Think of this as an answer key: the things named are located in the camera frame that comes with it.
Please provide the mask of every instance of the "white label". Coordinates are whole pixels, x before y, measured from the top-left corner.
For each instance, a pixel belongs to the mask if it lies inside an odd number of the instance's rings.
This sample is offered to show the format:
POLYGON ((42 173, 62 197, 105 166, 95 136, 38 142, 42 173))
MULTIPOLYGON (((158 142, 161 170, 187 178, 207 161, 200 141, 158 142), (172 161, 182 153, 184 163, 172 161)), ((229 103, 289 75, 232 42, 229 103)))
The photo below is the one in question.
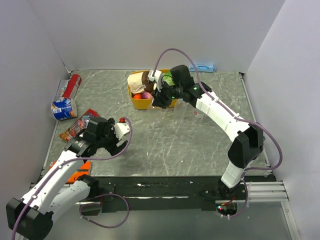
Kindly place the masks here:
POLYGON ((52 110, 54 114, 61 113, 61 108, 53 109, 52 110))

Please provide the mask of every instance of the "red snack bag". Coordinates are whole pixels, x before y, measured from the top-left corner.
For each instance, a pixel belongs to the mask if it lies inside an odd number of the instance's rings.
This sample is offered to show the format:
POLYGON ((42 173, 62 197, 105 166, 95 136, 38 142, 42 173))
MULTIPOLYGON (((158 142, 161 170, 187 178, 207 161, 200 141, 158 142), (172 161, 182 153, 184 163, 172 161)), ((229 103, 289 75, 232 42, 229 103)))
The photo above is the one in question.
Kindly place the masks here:
POLYGON ((88 126, 89 120, 95 117, 100 117, 100 115, 92 110, 88 109, 71 127, 69 127, 64 133, 61 133, 59 136, 65 141, 69 141, 75 137, 82 129, 85 129, 88 126))

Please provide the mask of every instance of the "blue can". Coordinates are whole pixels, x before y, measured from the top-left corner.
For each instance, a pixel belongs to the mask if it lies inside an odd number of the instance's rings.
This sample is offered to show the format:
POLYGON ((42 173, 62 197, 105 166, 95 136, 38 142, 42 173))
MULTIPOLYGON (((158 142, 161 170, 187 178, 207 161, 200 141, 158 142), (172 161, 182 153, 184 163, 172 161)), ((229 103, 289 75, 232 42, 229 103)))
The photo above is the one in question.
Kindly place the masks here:
POLYGON ((78 116, 75 100, 72 98, 64 98, 62 101, 54 101, 51 104, 53 117, 60 121, 65 119, 73 119, 78 116))

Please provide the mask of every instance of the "table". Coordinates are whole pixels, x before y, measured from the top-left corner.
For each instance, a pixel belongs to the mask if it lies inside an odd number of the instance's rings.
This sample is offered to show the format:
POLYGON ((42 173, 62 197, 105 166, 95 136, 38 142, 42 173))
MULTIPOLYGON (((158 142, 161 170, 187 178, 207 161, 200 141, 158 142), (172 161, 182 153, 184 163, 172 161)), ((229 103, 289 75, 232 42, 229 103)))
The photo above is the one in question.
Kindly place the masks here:
MULTIPOLYGON (((198 121, 193 109, 176 121, 173 108, 164 111, 138 110, 128 95, 127 78, 132 70, 79 70, 82 83, 75 97, 78 116, 89 108, 101 117, 128 117, 133 125, 132 142, 120 157, 109 161, 94 161, 92 176, 221 176, 229 163, 227 156, 231 142, 222 129, 210 118, 198 121), (151 127, 157 119, 157 125, 151 127)), ((238 72, 200 73, 201 81, 209 85, 220 99, 245 119, 253 119, 242 76, 238 72)), ((57 160, 66 142, 59 134, 75 119, 57 124, 49 149, 45 170, 57 160)), ((107 157, 99 149, 95 157, 107 157)), ((261 154, 252 167, 265 167, 267 160, 261 154)), ((267 171, 253 170, 247 175, 267 175, 267 171)))

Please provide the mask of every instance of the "green object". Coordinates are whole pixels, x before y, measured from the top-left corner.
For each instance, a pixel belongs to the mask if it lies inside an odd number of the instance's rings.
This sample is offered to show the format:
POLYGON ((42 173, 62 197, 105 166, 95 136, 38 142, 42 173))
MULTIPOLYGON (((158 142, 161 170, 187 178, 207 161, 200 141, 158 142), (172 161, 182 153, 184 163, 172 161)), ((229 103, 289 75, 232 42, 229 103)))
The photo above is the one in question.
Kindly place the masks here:
POLYGON ((174 86, 175 83, 174 81, 172 80, 172 75, 171 75, 171 71, 167 71, 163 77, 162 77, 163 81, 165 81, 169 86, 174 86))

